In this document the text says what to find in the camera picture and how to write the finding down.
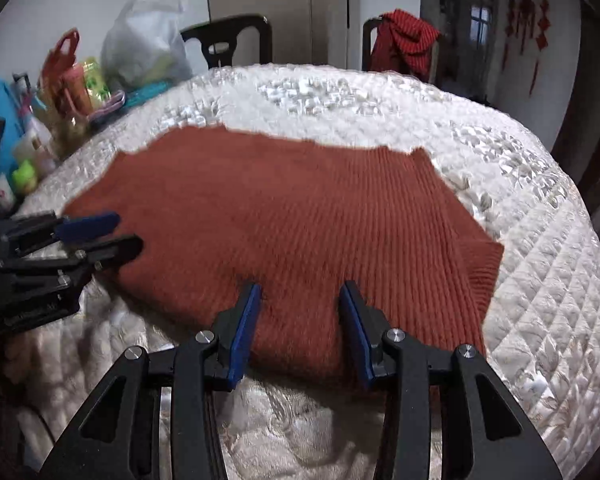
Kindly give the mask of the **teal knitted cloth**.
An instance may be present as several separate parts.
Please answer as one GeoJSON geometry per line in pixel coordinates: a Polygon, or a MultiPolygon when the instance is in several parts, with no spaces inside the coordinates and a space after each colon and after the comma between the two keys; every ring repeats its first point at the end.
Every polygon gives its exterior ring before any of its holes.
{"type": "Polygon", "coordinates": [[[122,108],[130,110],[131,108],[141,106],[147,101],[155,99],[156,96],[167,92],[172,87],[172,82],[168,80],[159,80],[145,84],[143,87],[125,93],[125,103],[122,108]]]}

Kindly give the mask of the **glass jar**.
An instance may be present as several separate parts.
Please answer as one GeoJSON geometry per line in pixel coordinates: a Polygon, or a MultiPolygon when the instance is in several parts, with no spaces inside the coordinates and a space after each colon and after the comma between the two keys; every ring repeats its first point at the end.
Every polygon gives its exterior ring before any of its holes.
{"type": "Polygon", "coordinates": [[[56,144],[62,157],[68,157],[90,137],[90,126],[84,117],[69,113],[58,122],[56,144]]]}

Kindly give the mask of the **pink lidded bottle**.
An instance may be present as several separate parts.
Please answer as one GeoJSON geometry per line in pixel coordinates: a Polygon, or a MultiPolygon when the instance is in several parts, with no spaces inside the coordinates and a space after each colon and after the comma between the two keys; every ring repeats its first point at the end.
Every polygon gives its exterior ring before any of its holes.
{"type": "Polygon", "coordinates": [[[84,116],[91,114],[93,105],[85,87],[83,66],[74,64],[62,74],[61,78],[76,110],[84,116]]]}

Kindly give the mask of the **red Chinese knot decoration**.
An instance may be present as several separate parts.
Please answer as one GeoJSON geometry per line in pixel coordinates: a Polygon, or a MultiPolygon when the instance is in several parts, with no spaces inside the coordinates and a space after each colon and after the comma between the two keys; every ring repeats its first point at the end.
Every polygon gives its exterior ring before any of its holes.
{"type": "Polygon", "coordinates": [[[548,18],[550,2],[548,0],[539,0],[538,2],[534,0],[507,0],[506,9],[505,44],[501,71],[504,72],[506,69],[510,47],[514,40],[519,42],[520,56],[523,56],[526,49],[534,42],[538,55],[533,65],[528,91],[528,95],[532,96],[538,80],[541,54],[548,47],[547,31],[552,26],[548,18]]]}

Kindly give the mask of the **dark wooden chair left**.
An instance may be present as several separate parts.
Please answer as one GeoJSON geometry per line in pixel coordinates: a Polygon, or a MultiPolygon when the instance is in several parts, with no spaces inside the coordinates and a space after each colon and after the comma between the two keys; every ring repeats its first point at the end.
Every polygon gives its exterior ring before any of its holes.
{"type": "Polygon", "coordinates": [[[180,31],[184,42],[198,40],[208,69],[233,65],[239,34],[253,28],[259,35],[259,63],[273,62],[273,32],[268,19],[261,14],[240,14],[204,24],[189,26],[180,31]]]}

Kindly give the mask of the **green frog toy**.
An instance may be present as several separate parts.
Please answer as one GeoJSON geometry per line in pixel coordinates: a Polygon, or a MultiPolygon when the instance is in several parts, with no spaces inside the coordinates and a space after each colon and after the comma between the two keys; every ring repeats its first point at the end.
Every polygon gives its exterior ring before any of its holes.
{"type": "Polygon", "coordinates": [[[38,187],[38,175],[30,160],[24,160],[13,172],[12,183],[17,194],[26,196],[38,187]]]}

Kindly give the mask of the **white plastic bag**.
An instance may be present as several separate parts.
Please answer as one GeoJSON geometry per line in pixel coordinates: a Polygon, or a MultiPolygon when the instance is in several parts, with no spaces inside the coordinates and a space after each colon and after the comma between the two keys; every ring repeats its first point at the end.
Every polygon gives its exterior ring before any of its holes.
{"type": "Polygon", "coordinates": [[[100,67],[112,88],[177,84],[193,76],[178,19],[183,0],[130,0],[107,32],[100,67]]]}

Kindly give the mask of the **blue thermos jug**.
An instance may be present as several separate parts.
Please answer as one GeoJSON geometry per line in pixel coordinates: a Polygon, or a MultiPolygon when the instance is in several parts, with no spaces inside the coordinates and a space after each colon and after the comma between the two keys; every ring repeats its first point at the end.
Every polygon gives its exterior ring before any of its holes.
{"type": "Polygon", "coordinates": [[[18,164],[12,154],[12,149],[24,135],[24,129],[19,117],[19,103],[12,91],[12,86],[0,78],[0,119],[4,120],[4,131],[0,143],[0,174],[8,180],[18,164]]]}

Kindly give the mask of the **white lotion bottle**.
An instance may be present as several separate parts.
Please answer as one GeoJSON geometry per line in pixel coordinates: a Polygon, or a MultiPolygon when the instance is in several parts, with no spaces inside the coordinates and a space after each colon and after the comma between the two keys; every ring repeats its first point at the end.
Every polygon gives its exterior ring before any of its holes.
{"type": "Polygon", "coordinates": [[[53,141],[50,130],[33,114],[31,107],[25,105],[20,110],[20,116],[24,128],[22,142],[31,152],[40,148],[48,148],[53,141]]]}

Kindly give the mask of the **rust red knitted sweater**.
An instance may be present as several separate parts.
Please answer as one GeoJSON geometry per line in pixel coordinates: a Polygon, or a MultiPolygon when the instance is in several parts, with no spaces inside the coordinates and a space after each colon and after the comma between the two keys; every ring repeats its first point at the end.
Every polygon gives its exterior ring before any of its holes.
{"type": "Polygon", "coordinates": [[[118,286],[203,328],[256,282],[253,366],[316,384],[342,379],[345,281],[424,344],[478,346],[504,252],[421,148],[335,148],[223,127],[176,128],[117,154],[65,206],[69,217],[105,211],[144,242],[118,286]]]}

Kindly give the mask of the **white floral paper cup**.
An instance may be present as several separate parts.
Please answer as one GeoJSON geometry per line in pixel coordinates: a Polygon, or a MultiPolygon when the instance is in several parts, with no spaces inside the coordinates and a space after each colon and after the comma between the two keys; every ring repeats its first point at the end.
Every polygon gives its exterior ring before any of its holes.
{"type": "Polygon", "coordinates": [[[4,174],[0,174],[0,211],[9,214],[17,205],[17,197],[9,180],[4,174]]]}

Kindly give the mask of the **cream floral quilted table cover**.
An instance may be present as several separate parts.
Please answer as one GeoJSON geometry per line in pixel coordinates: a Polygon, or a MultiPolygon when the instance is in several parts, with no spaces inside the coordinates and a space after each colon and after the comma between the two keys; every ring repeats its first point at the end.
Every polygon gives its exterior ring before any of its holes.
{"type": "MultiPolygon", "coordinates": [[[[483,323],[486,357],[535,424],[562,478],[600,452],[600,239],[541,141],[505,113],[415,78],[311,65],[220,68],[95,136],[18,214],[61,212],[107,169],[174,126],[210,126],[409,152],[426,148],[474,218],[504,245],[483,323]]],[[[62,430],[131,344],[167,349],[178,329],[92,281],[76,315],[28,335],[28,393],[62,430]]],[[[293,382],[245,377],[216,400],[230,479],[371,479],[380,408],[293,382]]]]}

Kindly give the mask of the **green snack packet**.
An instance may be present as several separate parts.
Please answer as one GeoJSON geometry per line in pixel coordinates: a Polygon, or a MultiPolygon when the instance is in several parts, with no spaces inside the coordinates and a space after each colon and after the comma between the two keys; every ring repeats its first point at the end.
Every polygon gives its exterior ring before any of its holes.
{"type": "Polygon", "coordinates": [[[110,99],[111,93],[106,84],[102,70],[94,58],[90,56],[82,63],[84,86],[94,110],[102,108],[110,99]]]}

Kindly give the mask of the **red gift bag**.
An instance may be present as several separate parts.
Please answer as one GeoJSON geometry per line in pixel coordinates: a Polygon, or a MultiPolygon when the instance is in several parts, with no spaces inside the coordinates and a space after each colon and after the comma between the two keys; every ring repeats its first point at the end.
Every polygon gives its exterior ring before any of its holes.
{"type": "Polygon", "coordinates": [[[38,86],[53,102],[56,102],[62,90],[62,75],[76,62],[76,49],[80,41],[79,31],[73,27],[67,30],[50,49],[43,63],[38,86]]]}

